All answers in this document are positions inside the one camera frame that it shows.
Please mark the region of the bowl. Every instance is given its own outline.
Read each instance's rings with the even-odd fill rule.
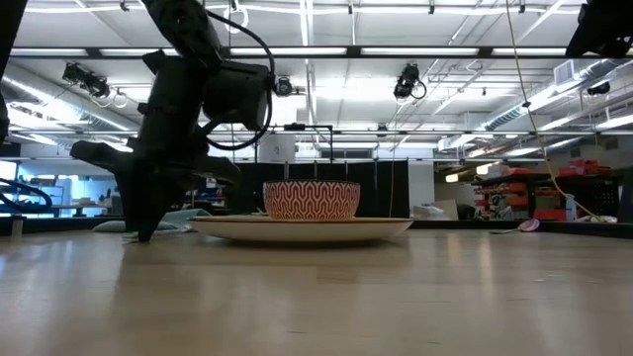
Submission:
[[[334,221],[354,218],[360,184],[287,180],[264,183],[266,212],[275,220]]]

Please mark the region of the black wall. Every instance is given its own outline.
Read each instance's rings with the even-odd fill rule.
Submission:
[[[263,184],[284,179],[284,164],[241,163],[242,183],[228,188],[228,206],[232,214],[264,211]],[[289,179],[340,180],[359,183],[361,198],[356,217],[408,218],[408,163],[363,162],[348,164],[289,164]],[[392,176],[394,177],[393,201]]]

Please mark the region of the plate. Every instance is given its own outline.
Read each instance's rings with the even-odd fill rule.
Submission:
[[[396,236],[413,219],[354,218],[344,221],[284,221],[268,217],[195,217],[198,232],[226,239],[283,242],[369,241]]]

